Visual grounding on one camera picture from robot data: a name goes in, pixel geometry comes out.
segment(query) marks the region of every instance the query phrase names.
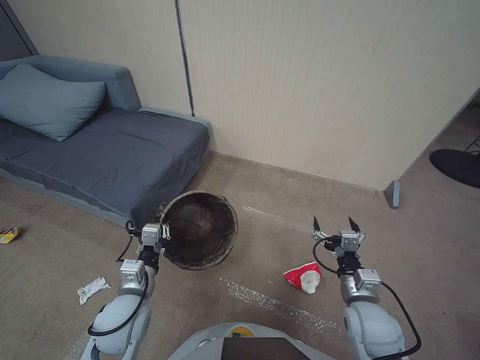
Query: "black cable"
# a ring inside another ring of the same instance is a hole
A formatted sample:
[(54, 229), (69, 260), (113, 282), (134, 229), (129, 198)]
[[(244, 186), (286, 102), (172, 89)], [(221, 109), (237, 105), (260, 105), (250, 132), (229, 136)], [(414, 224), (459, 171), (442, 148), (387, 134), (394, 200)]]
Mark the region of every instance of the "black cable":
[(317, 257), (317, 246), (320, 245), (320, 243), (322, 243), (322, 242), (324, 242), (324, 241), (328, 241), (328, 239), (330, 239), (330, 236), (318, 240), (318, 241), (315, 243), (315, 245), (313, 245), (313, 257), (315, 258), (315, 261), (316, 261), (317, 263), (319, 263), (322, 268), (324, 268), (325, 270), (328, 270), (328, 271), (331, 272), (331, 273), (334, 273), (334, 274), (337, 274), (337, 275), (353, 275), (353, 274), (354, 274), (353, 271), (336, 271), (336, 270), (333, 270), (332, 268), (329, 268), (328, 266), (324, 265), (324, 264), (319, 260), (319, 258)]
[(391, 292), (391, 294), (393, 295), (393, 297), (395, 298), (395, 300), (398, 302), (398, 305), (400, 305), (400, 308), (401, 310), (403, 311), (403, 314), (405, 315), (406, 317), (406, 320), (408, 321), (408, 324), (410, 325), (410, 328), (411, 330), (413, 331), (413, 334), (415, 335), (415, 338), (416, 338), (416, 344), (414, 346), (412, 346), (411, 348), (407, 349), (407, 350), (404, 350), (404, 351), (401, 351), (401, 352), (397, 352), (397, 353), (392, 353), (392, 354), (389, 354), (389, 355), (384, 355), (384, 356), (379, 356), (379, 357), (375, 357), (374, 359), (372, 360), (390, 360), (390, 359), (401, 359), (402, 357), (406, 357), (406, 356), (409, 356), (409, 355), (412, 355), (413, 353), (416, 353), (418, 350), (420, 350), (420, 348), (422, 347), (422, 339), (420, 339), (420, 335), (419, 333), (417, 332), (417, 329), (415, 328), (415, 325), (414, 323), (412, 322), (412, 319), (410, 318), (410, 315), (407, 311), (407, 309), (405, 308), (405, 306), (402, 304), (402, 301), (400, 300), (399, 296), (395, 293), (395, 291), (390, 287), (388, 286), (385, 282), (381, 282), (381, 284), (386, 287), (388, 289), (388, 291)]
[[(328, 266), (324, 265), (320, 260), (319, 258), (317, 257), (317, 254), (316, 254), (316, 250), (317, 250), (317, 246), (324, 242), (324, 241), (327, 241), (328, 239), (330, 239), (330, 237), (326, 237), (324, 239), (320, 239), (318, 240), (315, 245), (313, 246), (313, 257), (315, 258), (315, 261), (322, 267), (324, 268), (325, 270), (331, 272), (331, 273), (334, 273), (334, 274), (337, 274), (337, 275), (353, 275), (354, 273), (352, 271), (336, 271), (336, 270), (333, 270), (332, 268), (329, 268)], [(385, 282), (381, 282), (381, 284), (386, 287), (390, 292), (391, 294), (393, 295), (393, 297), (395, 298), (395, 300), (398, 302), (398, 305), (400, 306), (401, 310), (403, 311), (403, 314), (405, 315), (406, 317), (406, 320), (408, 321), (408, 324), (410, 325), (410, 328), (411, 328), (411, 331), (413, 332), (413, 334), (415, 335), (415, 338), (416, 338), (416, 344), (414, 346), (412, 346), (411, 348), (407, 349), (407, 350), (404, 350), (404, 351), (401, 351), (401, 352), (396, 352), (396, 353), (391, 353), (391, 354), (388, 354), (388, 355), (383, 355), (383, 356), (379, 356), (379, 357), (375, 357), (374, 359), (372, 360), (391, 360), (391, 359), (400, 359), (402, 357), (406, 357), (408, 355), (411, 355), (413, 353), (416, 353), (418, 350), (420, 350), (420, 347), (422, 346), (422, 339), (420, 339), (420, 335), (419, 333), (417, 332), (417, 329), (415, 328), (415, 325), (414, 323), (412, 322), (412, 319), (410, 318), (410, 315), (409, 313), (407, 312), (407, 309), (405, 309), (405, 306), (404, 304), (402, 304), (402, 301), (400, 300), (399, 296), (397, 295), (397, 293), (395, 293), (395, 291), (390, 287), (388, 286)]]
[(128, 240), (128, 244), (126, 245), (126, 248), (125, 250), (123, 250), (123, 252), (120, 254), (119, 257), (117, 257), (117, 259), (115, 260), (115, 262), (117, 263), (123, 263), (124, 262), (124, 259), (122, 259), (122, 256), (125, 255), (125, 253), (127, 252), (127, 250), (129, 249), (130, 247), (130, 244), (132, 243), (132, 239), (134, 238), (133, 235), (130, 235), (130, 240)]
[[(88, 330), (87, 330), (88, 335), (95, 336), (95, 337), (107, 336), (107, 335), (110, 335), (110, 334), (113, 334), (113, 333), (117, 332), (118, 330), (123, 328), (125, 325), (127, 325), (130, 322), (130, 320), (132, 320), (134, 318), (134, 316), (139, 312), (140, 308), (142, 307), (142, 304), (145, 300), (145, 296), (147, 295), (148, 288), (149, 288), (149, 274), (145, 270), (145, 288), (143, 289), (143, 292), (141, 293), (140, 301), (138, 302), (138, 305), (136, 306), (135, 310), (133, 310), (131, 315), (124, 322), (122, 322), (120, 325), (118, 325), (117, 327), (115, 327), (111, 330), (107, 330), (107, 331), (99, 331), (99, 332), (93, 331), (92, 328), (94, 326), (94, 323), (92, 322), (91, 325), (88, 327)], [(100, 309), (99, 313), (102, 312), (104, 307), (105, 307), (105, 305)]]

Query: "white tissue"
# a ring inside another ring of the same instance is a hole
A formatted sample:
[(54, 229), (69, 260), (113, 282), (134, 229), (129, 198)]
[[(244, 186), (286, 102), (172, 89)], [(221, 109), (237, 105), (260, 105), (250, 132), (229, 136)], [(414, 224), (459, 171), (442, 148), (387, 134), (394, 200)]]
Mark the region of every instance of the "white tissue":
[(83, 305), (87, 302), (87, 299), (95, 294), (98, 290), (109, 288), (110, 285), (107, 283), (104, 277), (98, 277), (93, 280), (88, 285), (79, 288), (76, 293), (80, 296), (80, 305)]

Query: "sofa cushion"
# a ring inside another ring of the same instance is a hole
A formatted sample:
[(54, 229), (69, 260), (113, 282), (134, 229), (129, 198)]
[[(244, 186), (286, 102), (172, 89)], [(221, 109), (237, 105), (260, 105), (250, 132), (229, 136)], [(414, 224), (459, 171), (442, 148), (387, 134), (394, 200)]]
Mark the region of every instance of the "sofa cushion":
[(62, 142), (98, 109), (105, 83), (57, 79), (21, 63), (0, 80), (0, 116)]

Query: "gray sofa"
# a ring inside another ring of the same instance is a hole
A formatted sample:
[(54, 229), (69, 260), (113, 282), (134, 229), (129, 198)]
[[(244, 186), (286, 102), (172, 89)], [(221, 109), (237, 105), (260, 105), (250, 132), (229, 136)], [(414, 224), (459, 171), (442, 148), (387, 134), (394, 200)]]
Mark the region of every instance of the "gray sofa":
[(0, 79), (27, 63), (58, 79), (103, 81), (100, 109), (57, 142), (0, 118), (0, 176), (119, 225), (151, 221), (209, 151), (207, 121), (142, 108), (123, 66), (52, 56), (0, 62)]

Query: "beige carpet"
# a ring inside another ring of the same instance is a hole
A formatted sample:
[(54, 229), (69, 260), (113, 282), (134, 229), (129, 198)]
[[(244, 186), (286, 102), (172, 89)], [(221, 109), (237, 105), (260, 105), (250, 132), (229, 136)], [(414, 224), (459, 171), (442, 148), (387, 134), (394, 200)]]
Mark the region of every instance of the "beige carpet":
[[(476, 111), (462, 114), (429, 152), (464, 148), (480, 134)], [(195, 331), (236, 321), (280, 329), (348, 359), (339, 280), (324, 273), (317, 292), (307, 295), (282, 276), (313, 261), (314, 215), (328, 233), (348, 229), (348, 216), (368, 233), (363, 265), (397, 291), (423, 339), (412, 359), (479, 359), (480, 190), (438, 172), (428, 153), (401, 179), (398, 210), (388, 208), (381, 191), (211, 153), (188, 188), (230, 200), (239, 222), (235, 247), (222, 264), (201, 272), (161, 261), (139, 359), (167, 359)], [(24, 232), (0, 245), (0, 359), (78, 359), (87, 326), (116, 296), (114, 261), (128, 240), (125, 230), (0, 180), (0, 228), (12, 226)], [(320, 256), (335, 265), (328, 252)], [(77, 289), (98, 276), (112, 288), (80, 306)], [(380, 298), (411, 346), (395, 300), (385, 290)], [(285, 305), (265, 306), (273, 300)], [(289, 314), (286, 305), (310, 315)]]

